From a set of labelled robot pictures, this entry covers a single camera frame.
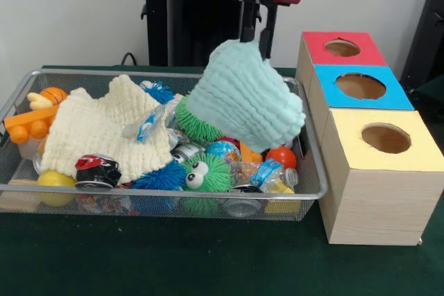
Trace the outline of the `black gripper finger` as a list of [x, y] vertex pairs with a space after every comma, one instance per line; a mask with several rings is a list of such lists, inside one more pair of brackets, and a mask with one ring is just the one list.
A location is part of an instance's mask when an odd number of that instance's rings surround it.
[[271, 57], [271, 50], [273, 45], [273, 38], [275, 32], [275, 23], [278, 11], [278, 5], [271, 3], [266, 5], [267, 7], [267, 17], [266, 26], [261, 31], [259, 37], [259, 51], [263, 60], [269, 60]]
[[255, 38], [256, 21], [261, 20], [259, 0], [241, 0], [240, 42], [251, 42]]

